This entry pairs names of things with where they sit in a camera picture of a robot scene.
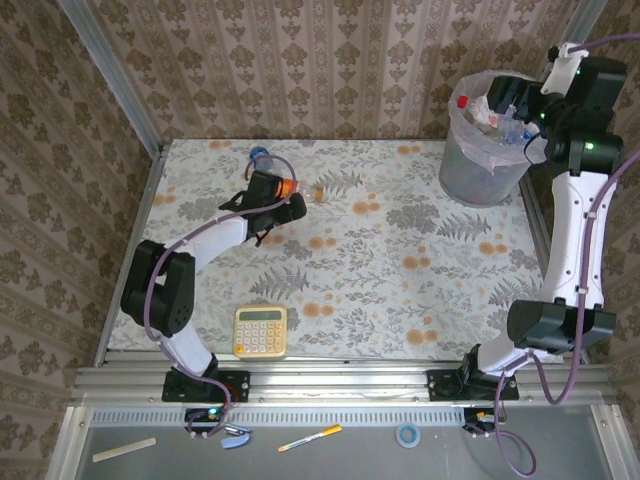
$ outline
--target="pen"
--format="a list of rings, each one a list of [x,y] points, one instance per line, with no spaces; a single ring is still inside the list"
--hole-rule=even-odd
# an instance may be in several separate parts
[[[301,438],[300,440],[296,440],[295,442],[287,443],[286,445],[278,447],[278,451],[286,452],[291,448],[299,447],[300,445],[309,443],[312,440],[316,440],[317,438],[326,437],[327,435],[331,435],[332,433],[338,433],[341,431],[342,431],[342,425],[334,425],[332,427],[327,428],[326,430],[323,430],[322,432],[309,435],[308,437],[304,437],[304,438]]]

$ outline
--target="calculator display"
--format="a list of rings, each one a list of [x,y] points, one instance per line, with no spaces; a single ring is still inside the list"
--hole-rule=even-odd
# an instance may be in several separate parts
[[[239,320],[280,320],[282,314],[277,310],[240,312]]]

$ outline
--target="calculator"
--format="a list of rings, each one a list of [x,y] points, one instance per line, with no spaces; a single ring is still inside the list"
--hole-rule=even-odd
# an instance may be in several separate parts
[[[281,357],[286,348],[284,305],[245,305],[238,309],[233,329],[233,352],[237,357]]]

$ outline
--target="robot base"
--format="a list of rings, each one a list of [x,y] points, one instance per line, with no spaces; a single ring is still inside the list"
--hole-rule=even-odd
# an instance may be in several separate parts
[[[478,369],[476,345],[465,354],[462,365],[451,370],[428,370],[429,400],[432,402],[486,400],[493,401],[498,388],[498,378],[486,375]],[[518,400],[518,384],[515,376],[508,377],[502,390],[503,400]]]

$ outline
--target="gray trash can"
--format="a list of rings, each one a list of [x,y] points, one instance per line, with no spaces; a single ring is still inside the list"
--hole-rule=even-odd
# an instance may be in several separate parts
[[[452,199],[469,207],[491,207],[513,191],[529,166],[523,145],[502,145],[486,136],[464,116],[457,105],[460,95],[470,99],[486,95],[498,75],[524,75],[486,71],[462,78],[449,99],[450,127],[447,135],[440,186]],[[529,145],[527,156],[533,163],[544,162],[547,141],[538,138]]]

